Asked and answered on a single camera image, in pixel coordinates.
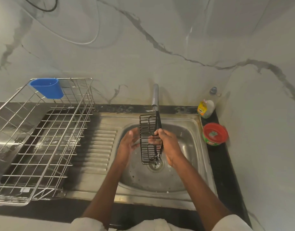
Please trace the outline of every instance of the metal wire dish rack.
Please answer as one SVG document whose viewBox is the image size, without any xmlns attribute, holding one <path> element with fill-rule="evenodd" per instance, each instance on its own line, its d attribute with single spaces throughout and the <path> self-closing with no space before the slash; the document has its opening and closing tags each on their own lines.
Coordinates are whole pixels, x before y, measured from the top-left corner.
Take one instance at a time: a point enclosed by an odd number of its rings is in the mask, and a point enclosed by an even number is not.
<svg viewBox="0 0 295 231">
<path fill-rule="evenodd" d="M 63 194 L 95 103 L 91 78 L 59 83 L 61 99 L 45 98 L 28 82 L 0 108 L 0 205 L 24 206 Z"/>
<path fill-rule="evenodd" d="M 140 129 L 140 148 L 142 164 L 158 164 L 163 151 L 163 143 L 154 132 L 161 128 L 161 117 L 158 111 L 153 114 L 144 114 L 139 117 Z M 149 143 L 150 137 L 153 137 L 155 143 Z"/>
</svg>

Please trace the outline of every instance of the hand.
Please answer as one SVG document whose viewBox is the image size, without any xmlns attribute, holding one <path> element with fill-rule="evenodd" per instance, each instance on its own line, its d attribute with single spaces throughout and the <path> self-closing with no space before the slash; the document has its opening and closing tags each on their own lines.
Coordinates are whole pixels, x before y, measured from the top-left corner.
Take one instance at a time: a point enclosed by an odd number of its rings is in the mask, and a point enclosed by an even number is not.
<svg viewBox="0 0 295 231">
<path fill-rule="evenodd" d="M 115 157 L 115 162 L 118 162 L 123 167 L 126 167 L 129 161 L 130 153 L 140 146 L 140 143 L 134 144 L 138 139 L 138 128 L 133 128 L 132 130 L 128 131 L 120 142 L 118 152 Z"/>
<path fill-rule="evenodd" d="M 154 134 L 158 135 L 161 138 L 164 144 L 164 153 L 166 154 L 167 161 L 169 165 L 175 168 L 176 164 L 184 158 L 176 135 L 163 129 L 156 130 Z M 161 144 L 159 140 L 154 138 L 154 136 L 151 136 L 149 139 L 149 143 Z"/>
</svg>

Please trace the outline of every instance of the drain strainer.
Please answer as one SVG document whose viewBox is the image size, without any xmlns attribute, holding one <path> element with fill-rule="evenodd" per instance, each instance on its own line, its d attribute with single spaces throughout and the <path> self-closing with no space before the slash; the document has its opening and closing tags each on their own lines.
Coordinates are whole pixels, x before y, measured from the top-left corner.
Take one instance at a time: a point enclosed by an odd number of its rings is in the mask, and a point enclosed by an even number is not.
<svg viewBox="0 0 295 231">
<path fill-rule="evenodd" d="M 162 159 L 160 159 L 159 164 L 148 164 L 147 168 L 152 172 L 160 172 L 164 168 L 164 162 Z"/>
</svg>

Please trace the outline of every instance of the blue utensil holder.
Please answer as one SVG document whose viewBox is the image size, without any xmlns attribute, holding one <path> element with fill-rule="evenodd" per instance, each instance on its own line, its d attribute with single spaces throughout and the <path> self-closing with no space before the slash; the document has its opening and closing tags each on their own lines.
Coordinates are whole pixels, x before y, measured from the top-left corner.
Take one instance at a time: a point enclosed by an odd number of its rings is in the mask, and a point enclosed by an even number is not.
<svg viewBox="0 0 295 231">
<path fill-rule="evenodd" d="M 30 82 L 34 87 L 48 99 L 61 99 L 64 94 L 57 78 L 38 78 Z"/>
</svg>

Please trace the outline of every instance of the plastic bottle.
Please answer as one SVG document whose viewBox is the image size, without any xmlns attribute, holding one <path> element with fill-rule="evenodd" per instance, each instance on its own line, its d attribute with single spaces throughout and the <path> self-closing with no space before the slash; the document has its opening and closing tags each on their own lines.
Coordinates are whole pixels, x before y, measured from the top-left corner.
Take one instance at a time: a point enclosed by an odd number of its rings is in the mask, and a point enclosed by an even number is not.
<svg viewBox="0 0 295 231">
<path fill-rule="evenodd" d="M 203 99 L 203 101 L 200 102 L 197 112 L 203 118 L 209 118 L 215 110 L 215 106 L 218 99 L 219 99 L 219 96 L 217 95 L 217 87 L 212 87 L 206 99 Z"/>
</svg>

